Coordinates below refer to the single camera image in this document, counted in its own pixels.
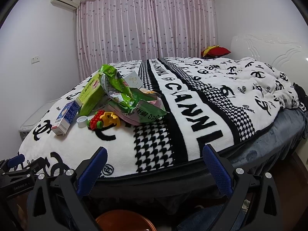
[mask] blue gripper pad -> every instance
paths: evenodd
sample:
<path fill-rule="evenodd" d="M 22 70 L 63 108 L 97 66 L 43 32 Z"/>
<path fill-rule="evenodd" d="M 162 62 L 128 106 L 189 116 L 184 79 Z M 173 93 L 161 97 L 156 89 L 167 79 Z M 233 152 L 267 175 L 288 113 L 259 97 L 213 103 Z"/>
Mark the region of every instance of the blue gripper pad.
<path fill-rule="evenodd" d="M 88 195 L 92 190 L 108 158 L 107 150 L 104 147 L 92 159 L 85 171 L 79 177 L 77 194 L 82 197 Z"/>
<path fill-rule="evenodd" d="M 23 154 L 20 154 L 18 156 L 15 156 L 8 160 L 7 167 L 13 168 L 18 166 L 19 164 L 23 163 L 25 161 L 25 156 Z"/>
<path fill-rule="evenodd" d="M 233 193 L 233 189 L 232 180 L 229 174 L 208 145 L 204 146 L 202 155 L 203 161 L 214 177 L 219 191 L 230 198 Z"/>

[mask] red pillow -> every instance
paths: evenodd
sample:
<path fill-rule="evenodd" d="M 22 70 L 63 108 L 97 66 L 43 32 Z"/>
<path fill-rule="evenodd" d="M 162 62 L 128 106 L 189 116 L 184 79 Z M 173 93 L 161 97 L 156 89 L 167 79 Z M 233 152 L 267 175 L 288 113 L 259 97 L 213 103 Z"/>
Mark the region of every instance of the red pillow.
<path fill-rule="evenodd" d="M 229 50 L 227 50 L 226 48 L 223 47 L 217 47 L 217 48 L 213 48 L 211 49 L 207 55 L 210 56 L 217 56 L 217 57 L 221 57 L 227 54 L 230 54 L 231 52 Z"/>

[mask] white cap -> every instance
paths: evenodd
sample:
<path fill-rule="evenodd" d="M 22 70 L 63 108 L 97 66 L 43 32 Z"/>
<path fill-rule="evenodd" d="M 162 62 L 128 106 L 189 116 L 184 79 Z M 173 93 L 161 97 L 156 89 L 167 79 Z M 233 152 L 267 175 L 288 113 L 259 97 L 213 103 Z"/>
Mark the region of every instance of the white cap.
<path fill-rule="evenodd" d="M 77 118 L 78 127 L 86 127 L 88 124 L 88 118 L 86 116 L 80 116 Z"/>

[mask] red toy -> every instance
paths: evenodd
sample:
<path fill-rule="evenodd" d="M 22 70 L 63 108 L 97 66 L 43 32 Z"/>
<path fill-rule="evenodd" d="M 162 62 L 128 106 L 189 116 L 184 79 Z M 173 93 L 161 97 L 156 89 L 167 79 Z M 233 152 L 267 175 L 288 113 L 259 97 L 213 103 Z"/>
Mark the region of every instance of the red toy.
<path fill-rule="evenodd" d="M 94 117 L 88 121 L 88 127 L 91 130 L 95 129 L 101 129 L 103 127 L 103 122 L 100 120 L 100 116 L 102 116 L 105 113 L 104 110 L 99 110 L 95 113 Z"/>

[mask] wooden floor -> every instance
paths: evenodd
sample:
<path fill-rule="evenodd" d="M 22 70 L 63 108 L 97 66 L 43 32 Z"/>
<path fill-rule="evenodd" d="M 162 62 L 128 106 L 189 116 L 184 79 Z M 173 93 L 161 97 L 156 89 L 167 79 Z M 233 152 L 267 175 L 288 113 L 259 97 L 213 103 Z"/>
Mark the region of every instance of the wooden floor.
<path fill-rule="evenodd" d="M 307 171 L 298 159 L 295 154 L 279 160 L 270 171 L 280 197 L 284 231 L 292 231 L 308 207 Z"/>

